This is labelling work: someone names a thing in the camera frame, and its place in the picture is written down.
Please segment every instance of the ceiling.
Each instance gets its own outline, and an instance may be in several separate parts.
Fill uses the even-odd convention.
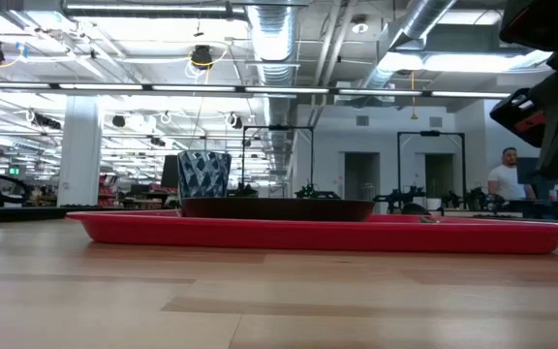
[[[365,15],[369,29],[361,34],[348,31],[330,83],[363,79],[378,64],[377,39],[384,23],[405,14],[406,0],[359,1],[355,15]],[[117,0],[102,1],[115,4]],[[166,4],[165,1],[137,1],[134,4]],[[170,1],[170,4],[183,1]],[[452,25],[496,26],[505,1],[458,1],[439,22]],[[322,37],[332,1],[311,1],[300,7],[297,15],[296,55],[291,63],[297,66],[295,84],[310,86],[316,72]],[[0,81],[46,82],[111,82],[170,84],[259,84],[258,65],[250,40],[249,24],[241,20],[147,16],[75,16],[66,18],[53,11],[0,11],[0,42],[6,68],[0,68]],[[209,73],[190,67],[189,55],[196,45],[210,46],[217,60]],[[499,84],[505,74],[454,73],[419,70],[414,75],[395,74],[390,82],[402,89],[440,89],[460,91],[513,91],[534,74],[514,74]],[[194,96],[109,96],[102,95],[100,104],[106,113],[103,141],[104,172],[151,179],[162,169],[162,157],[184,149],[227,149],[237,152],[241,130],[228,125],[226,116],[235,114],[244,125],[265,125],[264,96],[194,97]],[[28,121],[28,111],[38,112],[64,123],[67,96],[49,93],[0,91],[0,131],[43,132]],[[409,105],[412,99],[396,98],[397,107]],[[445,107],[454,111],[459,104],[452,99],[427,99],[421,106]],[[115,115],[130,122],[124,128],[111,123]],[[131,134],[177,135],[166,147],[152,145],[148,139],[132,138]],[[121,138],[117,135],[128,135]],[[213,141],[199,140],[200,135],[213,136]],[[25,158],[58,161],[61,137],[0,137],[0,147],[10,153],[22,152]],[[252,153],[257,159],[246,165],[247,171],[267,176],[273,168],[277,149],[268,141],[254,141]],[[133,159],[129,167],[113,165],[115,158]]]

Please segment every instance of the black metal frame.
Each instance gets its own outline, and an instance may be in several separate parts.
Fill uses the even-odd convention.
[[[292,131],[292,130],[309,130],[311,133],[311,172],[310,180],[314,182],[314,127],[312,126],[284,126],[284,125],[268,125],[268,126],[243,126],[242,127],[242,175],[240,181],[244,186],[244,159],[246,158],[245,150],[247,144],[247,130],[268,130],[268,131]]]
[[[466,142],[463,132],[439,132],[439,131],[420,131],[420,132],[398,132],[397,133],[397,189],[402,192],[402,135],[418,135],[422,137],[458,136],[462,147],[462,196],[466,194]]]

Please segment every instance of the wooden table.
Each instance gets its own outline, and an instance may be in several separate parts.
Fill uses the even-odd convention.
[[[0,224],[0,348],[558,349],[549,256],[92,242]]]

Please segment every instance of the pillar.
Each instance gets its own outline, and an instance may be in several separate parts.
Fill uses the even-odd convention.
[[[103,115],[98,98],[69,96],[57,205],[94,206],[98,203]]]

